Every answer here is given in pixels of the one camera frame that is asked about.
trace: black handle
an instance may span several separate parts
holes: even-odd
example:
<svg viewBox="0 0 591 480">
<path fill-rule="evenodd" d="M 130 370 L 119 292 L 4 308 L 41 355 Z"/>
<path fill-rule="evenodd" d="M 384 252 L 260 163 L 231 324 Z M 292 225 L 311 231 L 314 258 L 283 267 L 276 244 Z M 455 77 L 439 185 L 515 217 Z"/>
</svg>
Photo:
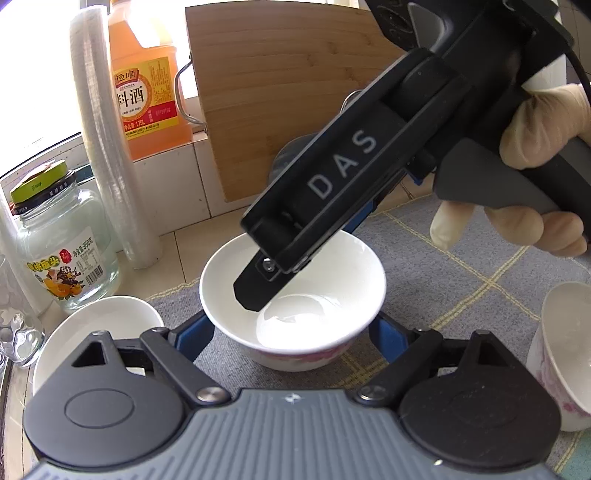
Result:
<svg viewBox="0 0 591 480">
<path fill-rule="evenodd" d="M 591 148 L 573 138 L 541 167 L 515 170 L 498 153 L 503 130 L 528 95 L 514 87 L 441 161 L 434 191 L 441 200 L 468 202 L 491 208 L 524 205 L 538 213 L 556 210 L 581 217 L 591 234 Z"/>
</svg>

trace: grooved surface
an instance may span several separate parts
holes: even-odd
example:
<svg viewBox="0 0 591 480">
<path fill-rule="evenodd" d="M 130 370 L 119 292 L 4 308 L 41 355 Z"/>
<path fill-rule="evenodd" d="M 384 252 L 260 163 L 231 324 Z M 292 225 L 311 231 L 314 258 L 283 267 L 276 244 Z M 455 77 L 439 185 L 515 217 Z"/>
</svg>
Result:
<svg viewBox="0 0 591 480">
<path fill-rule="evenodd" d="M 387 410 L 364 408 L 342 390 L 245 390 L 233 404 L 204 409 L 167 450 L 109 473 L 40 465 L 30 480 L 549 480 L 543 466 L 485 475 L 435 466 L 408 443 Z"/>
</svg>

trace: white ceramic bowl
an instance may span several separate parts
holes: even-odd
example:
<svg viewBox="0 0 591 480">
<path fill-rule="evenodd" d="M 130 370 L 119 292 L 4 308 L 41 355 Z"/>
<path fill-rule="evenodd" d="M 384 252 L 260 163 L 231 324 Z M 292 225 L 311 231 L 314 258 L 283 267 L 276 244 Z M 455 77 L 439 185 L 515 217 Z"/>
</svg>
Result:
<svg viewBox="0 0 591 480">
<path fill-rule="evenodd" d="M 261 365 L 295 372 L 328 364 L 384 302 L 386 276 L 378 257 L 339 231 L 261 312 L 247 310 L 233 283 L 257 249 L 247 234 L 221 247 L 203 270 L 199 295 L 212 323 Z"/>
<path fill-rule="evenodd" d="M 76 310 L 45 342 L 33 373 L 33 395 L 90 333 L 107 330 L 114 339 L 137 338 L 164 326 L 155 308 L 135 297 L 113 296 Z"/>
<path fill-rule="evenodd" d="M 561 430 L 591 427 L 591 286 L 565 282 L 548 292 L 526 366 L 560 407 Z"/>
</svg>

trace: drinking glass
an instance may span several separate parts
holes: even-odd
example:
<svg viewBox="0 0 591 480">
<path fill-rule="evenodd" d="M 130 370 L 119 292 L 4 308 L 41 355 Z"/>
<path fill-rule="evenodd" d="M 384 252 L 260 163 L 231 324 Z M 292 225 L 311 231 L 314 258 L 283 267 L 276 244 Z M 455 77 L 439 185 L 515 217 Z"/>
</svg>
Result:
<svg viewBox="0 0 591 480">
<path fill-rule="evenodd" d="M 45 340 L 36 317 L 4 255 L 0 255 L 0 355 L 19 367 L 31 365 Z"/>
</svg>

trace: pink floral cup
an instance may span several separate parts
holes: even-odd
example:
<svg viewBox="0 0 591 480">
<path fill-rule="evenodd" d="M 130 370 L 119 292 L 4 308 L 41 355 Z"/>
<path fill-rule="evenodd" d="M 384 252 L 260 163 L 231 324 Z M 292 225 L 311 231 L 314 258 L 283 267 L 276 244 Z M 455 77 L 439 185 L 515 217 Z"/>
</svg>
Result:
<svg viewBox="0 0 591 480">
<path fill-rule="evenodd" d="M 591 427 L 591 286 L 548 292 L 526 366 L 560 407 L 562 431 Z"/>
</svg>

